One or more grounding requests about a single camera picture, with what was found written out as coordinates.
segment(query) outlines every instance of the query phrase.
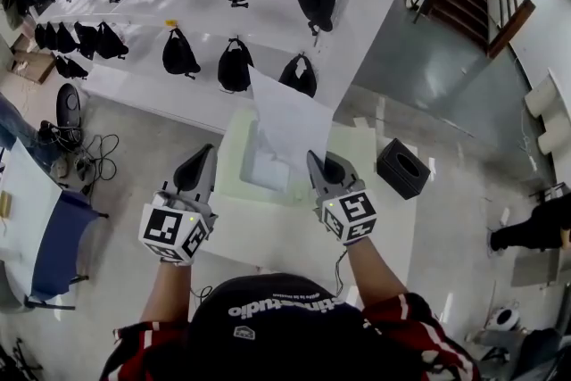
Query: gray floor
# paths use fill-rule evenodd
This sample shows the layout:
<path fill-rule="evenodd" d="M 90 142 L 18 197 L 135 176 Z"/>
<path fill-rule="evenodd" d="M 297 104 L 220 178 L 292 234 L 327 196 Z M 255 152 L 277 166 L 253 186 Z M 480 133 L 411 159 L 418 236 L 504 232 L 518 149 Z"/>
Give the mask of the gray floor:
<path fill-rule="evenodd" d="M 421 17 L 404 0 L 394 0 L 354 84 L 446 120 L 474 136 L 486 160 L 514 178 L 540 185 L 553 180 L 540 154 L 541 125 L 524 110 L 529 91 L 524 75 L 505 49 L 493 61 L 470 40 L 437 19 Z M 530 137 L 534 173 L 524 152 L 523 129 Z"/>
<path fill-rule="evenodd" d="M 37 87 L 8 75 L 0 79 L 0 91 L 37 126 L 42 119 L 54 119 L 54 95 L 63 82 L 54 73 Z M 16 336 L 23 338 L 49 381 L 97 379 L 113 350 L 112 330 L 138 320 L 156 272 L 156 259 L 137 241 L 143 204 L 189 151 L 220 141 L 204 130 L 102 99 L 92 98 L 89 106 L 88 135 L 120 135 L 112 155 L 118 175 L 98 185 L 94 194 L 94 206 L 111 218 L 94 223 L 81 241 L 79 271 L 91 279 L 62 298 L 75 303 L 76 311 L 0 315 L 4 347 Z M 510 222 L 529 216 L 534 204 L 526 198 L 528 187 L 478 159 L 479 140 L 404 104 L 352 87 L 335 120 L 351 125 L 356 116 L 365 117 L 379 136 L 397 136 L 417 146 L 433 172 L 418 197 L 408 287 L 426 298 L 446 330 L 461 343 L 467 331 L 485 323 L 491 305 L 513 301 L 519 302 L 525 327 L 552 326 L 562 287 L 512 288 L 514 260 L 525 250 L 490 260 L 485 249 L 486 226 L 498 226 L 504 207 L 511 209 Z M 254 271 L 254 266 L 200 252 L 193 288 Z M 333 266 L 331 279 L 331 286 L 324 285 L 330 290 L 335 287 Z"/>

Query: white paper sheet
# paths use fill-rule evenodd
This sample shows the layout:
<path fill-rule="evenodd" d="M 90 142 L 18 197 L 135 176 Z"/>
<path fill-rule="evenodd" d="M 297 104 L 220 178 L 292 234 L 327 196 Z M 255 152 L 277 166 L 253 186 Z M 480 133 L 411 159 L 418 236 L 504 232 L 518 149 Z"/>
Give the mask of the white paper sheet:
<path fill-rule="evenodd" d="M 307 152 L 325 159 L 333 110 L 250 67 L 260 126 L 279 160 L 302 174 Z"/>

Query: black box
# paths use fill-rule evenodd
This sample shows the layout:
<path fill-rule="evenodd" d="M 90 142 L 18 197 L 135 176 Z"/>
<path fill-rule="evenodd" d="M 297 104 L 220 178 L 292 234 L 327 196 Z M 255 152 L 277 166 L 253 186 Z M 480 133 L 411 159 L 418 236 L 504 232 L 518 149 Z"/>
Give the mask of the black box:
<path fill-rule="evenodd" d="M 378 156 L 377 175 L 409 200 L 422 192 L 430 170 L 395 138 Z"/>

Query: white shelving unit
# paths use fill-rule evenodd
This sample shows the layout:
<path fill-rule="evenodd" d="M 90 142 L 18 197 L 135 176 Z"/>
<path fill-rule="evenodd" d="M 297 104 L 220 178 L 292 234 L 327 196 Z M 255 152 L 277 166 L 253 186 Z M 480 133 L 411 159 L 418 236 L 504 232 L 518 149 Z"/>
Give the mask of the white shelving unit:
<path fill-rule="evenodd" d="M 82 87 L 112 99 L 189 124 L 224 132 L 236 108 L 252 104 L 249 91 L 220 90 L 219 58 L 228 39 L 238 35 L 256 67 L 278 78 L 295 54 L 304 51 L 318 76 L 315 99 L 333 109 L 343 99 L 393 0 L 337 0 L 334 29 L 313 37 L 297 0 L 249 0 L 250 7 L 231 8 L 226 0 L 58 0 L 38 22 L 63 22 L 72 31 L 79 21 L 106 21 L 129 47 L 127 59 L 93 62 L 70 57 L 91 69 Z M 188 38 L 203 70 L 196 80 L 170 75 L 161 54 L 175 20 Z"/>

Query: blue chair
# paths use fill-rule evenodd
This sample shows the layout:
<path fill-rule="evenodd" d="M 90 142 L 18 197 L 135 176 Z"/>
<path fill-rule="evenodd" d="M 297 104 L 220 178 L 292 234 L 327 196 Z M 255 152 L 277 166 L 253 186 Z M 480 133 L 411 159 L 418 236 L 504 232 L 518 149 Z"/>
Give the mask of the blue chair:
<path fill-rule="evenodd" d="M 46 301 L 67 293 L 70 285 L 89 279 L 78 275 L 76 263 L 81 236 L 97 218 L 109 218 L 109 215 L 93 210 L 83 194 L 62 191 L 37 253 L 32 293 L 25 300 L 27 307 L 75 310 L 73 306 L 52 305 Z"/>

